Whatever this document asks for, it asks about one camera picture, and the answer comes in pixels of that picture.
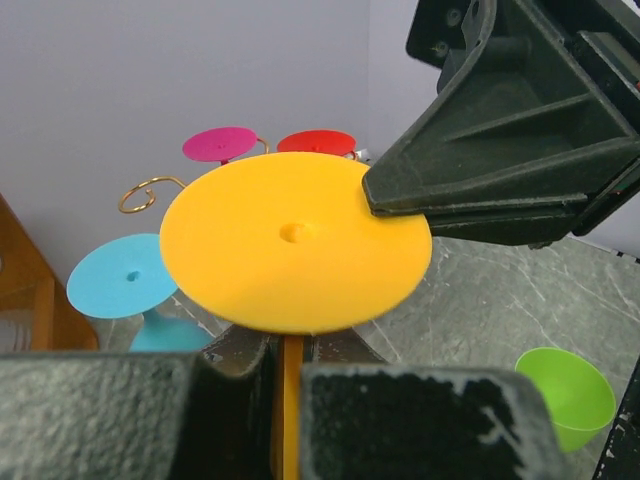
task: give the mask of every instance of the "gray tile floor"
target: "gray tile floor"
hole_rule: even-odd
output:
[[[640,354],[639,279],[640,265],[571,239],[540,251],[435,239],[416,291],[356,331],[405,364],[511,369],[530,348],[558,346],[595,364],[620,400]],[[228,326],[181,293],[160,310],[214,335]],[[141,321],[93,321],[101,348],[126,351]],[[591,478],[606,435],[568,456],[571,479]]]

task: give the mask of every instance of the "yellow disc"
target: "yellow disc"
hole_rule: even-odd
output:
[[[230,322],[327,333],[404,300],[431,259],[424,216],[371,215],[367,166],[321,153],[232,162],[180,193],[160,250],[180,289]]]

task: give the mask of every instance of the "gold curled wire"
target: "gold curled wire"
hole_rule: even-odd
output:
[[[144,193],[146,193],[147,196],[149,197],[149,199],[147,200],[147,203],[145,203],[144,205],[140,205],[138,207],[133,207],[133,208],[125,208],[124,203],[127,201],[127,199],[131,195],[136,193],[138,190],[142,190],[144,187],[149,186],[152,183],[165,182],[165,181],[176,183],[182,188],[185,188],[187,186],[186,183],[184,183],[182,180],[176,177],[164,176],[164,177],[150,178],[149,180],[145,180],[144,182],[139,183],[138,185],[133,187],[131,190],[129,190],[127,193],[125,193],[120,199],[120,201],[118,202],[118,210],[120,210],[122,213],[138,213],[138,212],[141,212],[142,210],[149,208],[156,201],[156,194],[153,193],[153,190],[151,188],[147,188],[144,191]]]
[[[258,137],[258,141],[264,145],[264,153],[269,153],[269,142]]]

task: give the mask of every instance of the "green cup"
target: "green cup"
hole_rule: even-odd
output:
[[[607,426],[616,398],[607,379],[583,358],[559,348],[534,348],[516,363],[542,394],[560,448],[574,452]]]

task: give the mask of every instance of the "red disc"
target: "red disc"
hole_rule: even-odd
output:
[[[356,148],[356,139],[336,130],[306,130],[282,139],[279,152],[316,152],[344,157]]]

